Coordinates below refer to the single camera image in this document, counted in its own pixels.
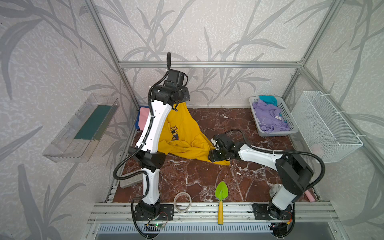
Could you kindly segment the yellow printed t-shirt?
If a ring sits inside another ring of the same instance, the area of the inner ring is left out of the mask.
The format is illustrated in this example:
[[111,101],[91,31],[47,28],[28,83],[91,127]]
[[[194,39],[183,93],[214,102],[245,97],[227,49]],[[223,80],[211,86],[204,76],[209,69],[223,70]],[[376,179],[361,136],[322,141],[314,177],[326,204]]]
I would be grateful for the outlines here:
[[214,149],[211,141],[201,132],[198,123],[192,118],[187,104],[179,104],[177,111],[170,111],[159,139],[159,152],[210,162],[209,153]]

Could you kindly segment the grey plastic laundry basket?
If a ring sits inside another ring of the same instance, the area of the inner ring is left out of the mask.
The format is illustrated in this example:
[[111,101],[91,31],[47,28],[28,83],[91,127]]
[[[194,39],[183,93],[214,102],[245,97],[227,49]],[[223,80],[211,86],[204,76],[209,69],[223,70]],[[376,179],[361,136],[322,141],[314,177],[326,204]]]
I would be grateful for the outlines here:
[[265,132],[263,132],[260,129],[257,117],[256,117],[254,109],[253,109],[253,103],[256,102],[257,100],[259,100],[259,96],[250,97],[249,98],[249,102],[250,102],[250,105],[251,105],[251,112],[253,114],[253,117],[254,117],[254,120],[255,120],[257,129],[258,129],[258,134],[261,137],[283,137],[283,136],[287,136],[289,134],[297,133],[298,130],[299,130],[299,128],[297,127],[296,122],[295,122],[291,112],[289,111],[287,105],[285,104],[284,100],[282,98],[280,98],[280,97],[275,97],[275,98],[278,101],[278,106],[277,107],[282,109],[281,115],[284,118],[284,120],[287,123],[289,123],[291,130],[287,131],[287,132],[274,132],[274,133],[265,133]]

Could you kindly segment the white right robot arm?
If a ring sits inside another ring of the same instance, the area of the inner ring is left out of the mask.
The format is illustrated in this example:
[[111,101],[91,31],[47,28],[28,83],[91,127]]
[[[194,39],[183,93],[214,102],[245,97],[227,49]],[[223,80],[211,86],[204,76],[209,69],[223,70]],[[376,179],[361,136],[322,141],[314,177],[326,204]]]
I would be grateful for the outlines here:
[[237,159],[269,167],[278,173],[282,186],[269,203],[270,215],[285,211],[309,188],[314,172],[299,154],[267,153],[265,149],[246,143],[235,143],[225,134],[213,136],[211,142],[215,147],[209,153],[212,163]]

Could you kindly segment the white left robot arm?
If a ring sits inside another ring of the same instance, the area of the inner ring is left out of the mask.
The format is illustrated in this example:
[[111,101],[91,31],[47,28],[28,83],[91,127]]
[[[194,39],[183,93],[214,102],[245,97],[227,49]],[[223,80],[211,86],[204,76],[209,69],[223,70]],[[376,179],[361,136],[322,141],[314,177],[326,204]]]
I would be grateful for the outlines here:
[[168,70],[161,80],[150,87],[150,115],[137,145],[129,149],[144,172],[144,197],[139,200],[139,205],[148,211],[155,212],[160,207],[159,175],[166,158],[166,154],[159,151],[162,129],[168,114],[176,111],[178,104],[190,99],[184,80],[188,80],[185,73]]

